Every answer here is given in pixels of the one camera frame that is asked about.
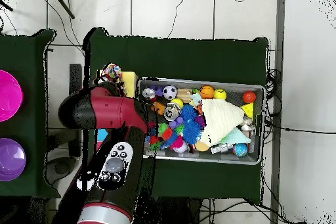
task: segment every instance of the yellow sponge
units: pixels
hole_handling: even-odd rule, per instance
[[[121,79],[124,82],[126,97],[135,97],[138,76],[135,72],[122,72]]]

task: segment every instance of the black pole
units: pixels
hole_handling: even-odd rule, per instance
[[[13,11],[13,9],[10,6],[8,6],[3,0],[0,0],[0,5],[4,6],[9,11]]]
[[[72,14],[71,10],[68,8],[68,6],[65,4],[65,2],[63,0],[57,0],[57,1],[60,2],[60,4],[62,5],[62,7],[64,7],[64,9],[70,15],[70,17],[72,19],[75,19],[75,16]]]

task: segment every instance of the yellow ball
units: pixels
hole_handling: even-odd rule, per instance
[[[213,98],[214,99],[226,99],[226,93],[223,89],[215,89]]]
[[[176,103],[177,105],[180,106],[181,109],[183,107],[183,101],[181,101],[180,99],[173,99],[171,103]]]

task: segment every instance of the yellow cone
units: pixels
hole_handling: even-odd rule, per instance
[[[245,104],[241,106],[240,108],[244,110],[247,117],[253,119],[253,102],[249,104]]]

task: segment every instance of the purple bowl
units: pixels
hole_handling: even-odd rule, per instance
[[[26,165],[26,155],[19,143],[0,138],[0,181],[12,181],[21,175]]]

